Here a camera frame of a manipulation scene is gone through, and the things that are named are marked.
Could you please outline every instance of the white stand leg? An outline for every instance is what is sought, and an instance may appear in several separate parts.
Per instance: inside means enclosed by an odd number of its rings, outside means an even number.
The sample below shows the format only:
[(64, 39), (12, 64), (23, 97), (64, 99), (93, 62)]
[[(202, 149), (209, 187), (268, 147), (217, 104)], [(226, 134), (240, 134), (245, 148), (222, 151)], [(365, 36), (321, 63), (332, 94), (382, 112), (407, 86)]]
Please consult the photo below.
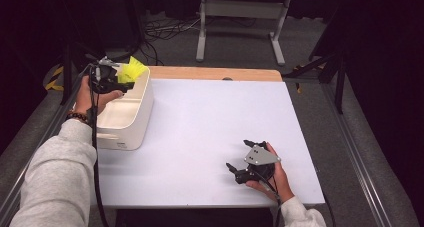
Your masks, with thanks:
[(199, 42), (197, 43), (197, 54), (196, 61), (202, 62), (205, 57), (205, 44), (206, 44), (206, 0), (202, 0), (200, 3), (200, 33)]
[(278, 16), (278, 23), (275, 32), (269, 33), (269, 37), (271, 39), (272, 48), (274, 49), (275, 58), (277, 59), (278, 65), (284, 65), (286, 62), (283, 57), (283, 53), (281, 52), (281, 46), (278, 42), (278, 38), (280, 37), (281, 29), (284, 24), (284, 20), (286, 19), (287, 11), (289, 10), (290, 0), (284, 0), (284, 5), (281, 7), (280, 14)]

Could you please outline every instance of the gray carpet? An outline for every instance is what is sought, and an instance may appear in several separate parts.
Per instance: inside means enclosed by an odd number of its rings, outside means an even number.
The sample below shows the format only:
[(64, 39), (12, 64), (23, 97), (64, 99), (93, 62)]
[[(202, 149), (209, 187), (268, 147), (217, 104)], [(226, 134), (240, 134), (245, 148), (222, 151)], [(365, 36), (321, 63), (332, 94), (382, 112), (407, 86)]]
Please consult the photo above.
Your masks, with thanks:
[[(161, 15), (151, 16), (149, 20), (162, 18)], [(253, 23), (253, 20), (237, 21), (246, 25)], [(168, 66), (259, 68), (288, 73), (296, 65), (309, 62), (309, 54), (325, 28), (325, 24), (319, 19), (288, 18), (280, 37), (286, 65), (280, 67), (276, 64), (268, 38), (268, 33), (274, 28), (274, 21), (256, 20), (250, 27), (244, 27), (228, 19), (209, 22), (203, 62), (198, 63), (195, 60), (198, 40), (196, 29), (182, 32), (170, 40), (158, 39), (151, 42), (158, 58)], [(148, 49), (144, 46), (142, 50), (154, 56), (151, 47)], [(119, 54), (113, 52), (109, 57)], [(146, 59), (141, 52), (136, 53), (135, 57), (144, 63), (155, 64), (153, 59)], [(315, 74), (312, 71), (305, 76)], [(337, 225), (378, 226), (349, 158), (336, 118), (331, 111), (332, 103), (326, 100), (320, 84), (311, 83), (305, 78), (300, 78), (298, 81), (302, 82), (302, 93), (296, 91), (292, 81), (287, 83), (289, 92)], [(14, 143), (0, 157), (0, 168), (6, 169), (0, 178), (0, 200), (4, 199), (16, 175), (32, 155), (38, 144), (37, 140), (47, 128), (59, 103), (57, 99), (57, 92), (49, 93), (45, 102), (34, 112), (34, 117), (31, 117)], [(348, 82), (343, 101), (343, 117), (381, 194), (381, 201), (392, 226), (419, 226), (410, 201), (381, 153)], [(323, 214), (328, 226), (333, 226), (328, 205), (313, 207)], [(112, 221), (114, 211), (108, 212), (108, 215)], [(96, 208), (93, 208), (90, 226), (101, 226)]]

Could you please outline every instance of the hand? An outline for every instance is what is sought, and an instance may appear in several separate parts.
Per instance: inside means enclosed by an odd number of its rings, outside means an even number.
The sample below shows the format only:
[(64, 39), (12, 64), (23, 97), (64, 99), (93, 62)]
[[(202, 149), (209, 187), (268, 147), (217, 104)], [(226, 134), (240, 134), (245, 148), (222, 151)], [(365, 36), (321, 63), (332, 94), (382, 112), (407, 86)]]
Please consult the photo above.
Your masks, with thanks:
[[(89, 77), (87, 75), (82, 77), (81, 86), (75, 102), (74, 112), (76, 113), (86, 114), (87, 110), (91, 108), (90, 86), (88, 85), (88, 79)], [(93, 95), (94, 101), (97, 101), (98, 94), (93, 93)], [(107, 103), (114, 99), (120, 98), (123, 95), (124, 93), (122, 93), (120, 90), (114, 90), (107, 94), (101, 94), (98, 99), (99, 102), (97, 103), (97, 114), (100, 114), (106, 108)]]
[[(267, 142), (266, 146), (269, 152), (277, 155), (277, 153), (275, 152), (274, 148), (272, 148), (270, 143)], [(272, 185), (272, 187), (274, 187), (275, 190), (278, 191), (278, 195), (280, 196), (280, 199), (282, 202), (285, 202), (294, 196), (293, 192), (290, 189), (289, 181), (287, 179), (287, 174), (284, 171), (280, 161), (275, 163), (275, 173), (272, 178), (275, 179), (275, 183), (277, 184), (277, 186), (275, 186), (273, 180), (270, 180), (269, 183)], [(270, 199), (274, 201), (277, 200), (274, 193), (272, 193), (271, 190), (268, 191), (262, 184), (260, 184), (257, 181), (249, 180), (246, 182), (246, 186), (249, 186), (253, 189), (261, 191), (262, 193), (266, 194)]]

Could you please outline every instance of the black cable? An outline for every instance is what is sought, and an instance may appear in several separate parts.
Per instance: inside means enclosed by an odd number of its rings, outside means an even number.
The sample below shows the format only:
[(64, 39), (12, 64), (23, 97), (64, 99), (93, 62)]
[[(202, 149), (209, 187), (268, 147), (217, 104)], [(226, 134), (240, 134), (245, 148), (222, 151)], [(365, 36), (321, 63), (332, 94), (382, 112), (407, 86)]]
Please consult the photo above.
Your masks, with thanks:
[[(146, 36), (152, 37), (151, 39), (149, 39), (149, 41), (155, 41), (156, 39), (169, 40), (174, 38), (178, 34), (191, 29), (199, 20), (200, 20), (199, 18), (188, 19), (185, 21), (177, 20), (177, 23), (173, 25), (170, 25), (170, 23), (176, 20), (170, 20), (165, 25), (161, 25), (159, 21), (152, 21), (152, 22), (149, 22), (148, 25), (153, 24), (153, 27), (146, 28), (145, 34)], [(187, 24), (190, 24), (190, 26), (184, 29), (184, 26)]]
[(250, 24), (244, 24), (241, 21), (238, 21), (238, 19), (239, 18), (230, 18), (230, 20), (233, 21), (234, 23), (237, 23), (237, 24), (239, 24), (239, 25), (241, 25), (243, 27), (246, 27), (246, 28), (252, 27), (256, 23), (256, 19), (252, 19), (253, 21)]
[[(166, 24), (161, 24), (162, 21), (168, 21), (168, 22)], [(170, 27), (170, 26), (173, 26), (173, 25), (170, 25), (173, 21), (178, 21), (178, 20), (175, 20), (175, 19), (153, 20), (153, 21), (147, 22), (147, 24), (146, 24), (146, 30), (147, 31), (155, 30), (157, 28), (160, 28), (161, 26)]]
[(331, 221), (333, 221), (333, 227), (336, 227), (336, 218), (334, 218), (334, 213), (333, 213), (333, 209), (331, 208), (330, 201), (328, 201), (328, 198), (325, 195), (324, 191), (322, 192), (322, 194), (324, 195), (324, 200), (327, 203), (328, 210), (330, 210)]
[[(90, 126), (92, 128), (92, 145), (94, 147), (94, 149), (96, 150), (96, 154), (97, 154), (97, 111), (98, 111), (98, 103), (99, 103), (99, 97), (100, 95), (97, 95), (97, 103), (94, 101), (94, 93), (93, 93), (93, 84), (92, 84), (92, 80), (91, 80), (91, 74), (88, 75), (89, 77), (89, 86), (90, 86), (90, 98), (91, 98), (91, 108), (88, 110), (89, 113), (87, 113), (89, 115), (90, 119)], [(104, 227), (109, 227), (107, 220), (106, 220), (106, 214), (105, 214), (105, 210), (103, 207), (103, 202), (102, 202), (102, 197), (100, 194), (100, 184), (99, 184), (99, 156), (97, 154), (97, 158), (96, 158), (96, 162), (94, 163), (94, 189), (96, 192), (96, 200), (97, 200), (97, 207), (99, 209), (99, 213), (100, 213), (100, 218), (102, 220), (103, 226)]]
[(275, 182), (275, 178), (274, 178), (274, 176), (272, 176), (272, 179), (274, 180), (275, 192), (278, 194), (277, 182)]
[(149, 63), (149, 59), (154, 59), (154, 60), (156, 61), (156, 66), (158, 65), (158, 63), (160, 63), (162, 66), (165, 66), (165, 64), (164, 64), (161, 60), (159, 60), (157, 57), (153, 57), (153, 56), (148, 55), (148, 54), (147, 54), (146, 52), (144, 52), (144, 50), (143, 50), (143, 49), (141, 49), (141, 48), (140, 48), (140, 52), (144, 55), (144, 57), (146, 57), (147, 65), (150, 65), (150, 63)]
[(152, 44), (150, 44), (149, 42), (146, 42), (146, 45), (147, 45), (147, 47), (152, 47), (153, 52), (155, 53), (155, 57), (154, 58), (152, 57), (152, 59), (156, 60), (156, 66), (158, 65), (158, 62), (160, 62), (162, 65), (164, 65), (163, 62), (159, 60), (158, 53), (156, 52), (155, 47)]
[(137, 34), (136, 39), (137, 39), (137, 43), (135, 44), (135, 46), (132, 46), (132, 49), (128, 53), (123, 54), (121, 56), (117, 56), (117, 57), (112, 57), (112, 58), (108, 57), (108, 59), (112, 60), (115, 63), (118, 63), (118, 62), (121, 62), (122, 60), (128, 59), (129, 57), (134, 55), (135, 52), (137, 52), (138, 48), (141, 46), (141, 43), (142, 43), (140, 34)]
[(274, 189), (274, 187), (272, 187), (272, 185), (268, 182), (268, 180), (266, 180), (262, 175), (260, 175), (258, 172), (252, 170), (252, 173), (257, 175), (262, 182), (264, 182), (268, 188), (272, 191), (272, 193), (275, 195), (275, 198), (277, 199), (277, 216), (275, 218), (275, 223), (274, 223), (274, 227), (278, 227), (279, 223), (280, 223), (280, 206), (281, 206), (281, 199), (280, 199), (280, 195), (278, 195), (277, 190)]
[(205, 26), (207, 25), (211, 25), (213, 22), (215, 22), (215, 20), (217, 19), (217, 17), (212, 17), (210, 18), (211, 20), (209, 20), (209, 23), (205, 21)]

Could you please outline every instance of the metal frame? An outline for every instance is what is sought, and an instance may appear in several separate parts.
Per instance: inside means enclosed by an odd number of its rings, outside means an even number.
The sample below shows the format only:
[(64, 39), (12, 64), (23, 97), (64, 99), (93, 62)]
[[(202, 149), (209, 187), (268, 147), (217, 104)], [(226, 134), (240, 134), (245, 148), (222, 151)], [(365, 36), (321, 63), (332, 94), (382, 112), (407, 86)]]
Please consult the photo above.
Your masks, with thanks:
[(200, 3), (200, 32), (197, 43), (196, 61), (201, 62), (205, 57), (206, 45), (206, 16), (247, 17), (262, 19), (277, 19), (274, 32), (270, 32), (270, 40), (277, 64), (283, 66), (285, 60), (278, 41), (284, 20), (287, 16), (290, 0), (281, 3), (259, 3), (225, 0), (201, 0)]
[(333, 91), (328, 84), (321, 85), (322, 91), (326, 97), (327, 102), (329, 103), (330, 109), (333, 112), (333, 115), (336, 118), (337, 125), (339, 127), (340, 133), (343, 136), (345, 142), (349, 159), (352, 162), (353, 168), (355, 170), (356, 176), (358, 177), (359, 183), (361, 184), (364, 195), (368, 201), (374, 219), (378, 226), (386, 227), (392, 226), (390, 219), (384, 209), (383, 203), (378, 196), (377, 190), (375, 188), (374, 181), (372, 180), (368, 169), (365, 166), (361, 155), (359, 154), (356, 143), (353, 139), (351, 131), (346, 123), (342, 114), (339, 114), (338, 109), (333, 103)]
[[(73, 88), (72, 88), (73, 91), (71, 92), (71, 95), (68, 98), (68, 101), (64, 105), (59, 106), (47, 131), (45, 132), (44, 136), (41, 138), (40, 142), (38, 143), (37, 149), (50, 137), (59, 133), (60, 127), (65, 119), (67, 111), (71, 109), (72, 105), (74, 104), (74, 100), (76, 98), (77, 90), (79, 89), (80, 83), (81, 83), (81, 76), (79, 76), (75, 80), (73, 84)], [(10, 224), (10, 221), (12, 221), (13, 216), (16, 214), (16, 212), (19, 209), (21, 186), (24, 182), (25, 173), (29, 167), (29, 164), (35, 152), (36, 151), (34, 151), (33, 155), (28, 160), (28, 163), (19, 173), (15, 184), (13, 185), (9, 194), (5, 198), (3, 204), (0, 206), (0, 226), (1, 227), (8, 226)]]

